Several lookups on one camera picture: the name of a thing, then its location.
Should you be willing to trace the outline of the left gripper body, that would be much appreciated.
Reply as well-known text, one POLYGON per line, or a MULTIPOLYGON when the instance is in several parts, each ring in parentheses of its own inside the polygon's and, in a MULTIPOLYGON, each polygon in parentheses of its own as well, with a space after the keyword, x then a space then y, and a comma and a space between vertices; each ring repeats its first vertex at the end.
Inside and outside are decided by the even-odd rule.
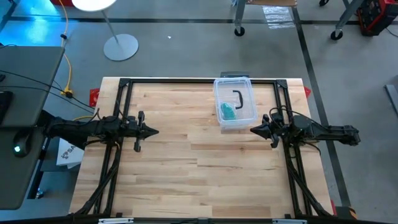
POLYGON ((140 152, 141 151, 141 140, 142 140, 142 125, 144 123, 144 112, 143 111, 139 111, 138 112, 138 117, 137 117, 137 131, 136 131, 136 141, 134 143, 134 150, 136 152, 140 152))

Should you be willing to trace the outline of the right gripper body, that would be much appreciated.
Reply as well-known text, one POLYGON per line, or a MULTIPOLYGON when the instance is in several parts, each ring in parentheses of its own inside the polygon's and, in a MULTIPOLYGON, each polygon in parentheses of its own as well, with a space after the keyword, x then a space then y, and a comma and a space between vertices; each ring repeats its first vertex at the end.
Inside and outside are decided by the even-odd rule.
POLYGON ((266 139, 270 139, 272 141, 271 148, 275 149, 279 144, 279 137, 276 133, 278 124, 267 114, 264 114, 262 117, 262 125, 266 131, 266 139))

